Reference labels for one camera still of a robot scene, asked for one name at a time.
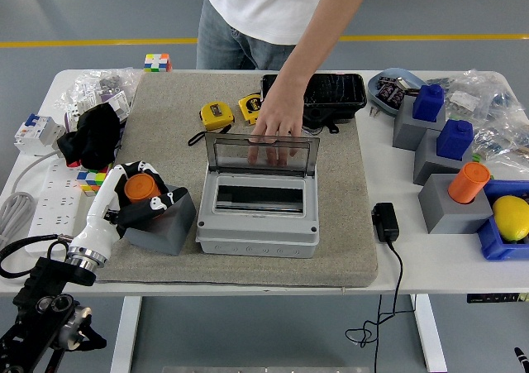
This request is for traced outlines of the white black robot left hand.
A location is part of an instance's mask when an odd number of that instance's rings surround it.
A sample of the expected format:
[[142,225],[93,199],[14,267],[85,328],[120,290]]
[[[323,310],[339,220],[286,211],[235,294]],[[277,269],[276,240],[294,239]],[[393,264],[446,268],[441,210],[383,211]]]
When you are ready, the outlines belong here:
[[[145,175],[158,191],[153,197],[133,203],[126,196],[126,182],[135,175]],[[70,243],[67,261],[82,261],[103,267],[111,256],[113,244],[134,224],[157,218],[175,205],[186,188],[170,191],[155,168],[142,160],[119,164],[108,173],[86,217],[86,226]]]

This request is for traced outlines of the person's hand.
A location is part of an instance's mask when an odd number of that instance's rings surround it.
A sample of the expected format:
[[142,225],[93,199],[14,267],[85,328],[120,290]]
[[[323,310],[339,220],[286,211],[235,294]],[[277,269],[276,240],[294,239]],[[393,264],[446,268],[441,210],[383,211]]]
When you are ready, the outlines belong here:
[[272,136],[301,136],[304,94],[309,79],[310,76],[289,78],[284,74],[276,77],[251,133],[257,141]]

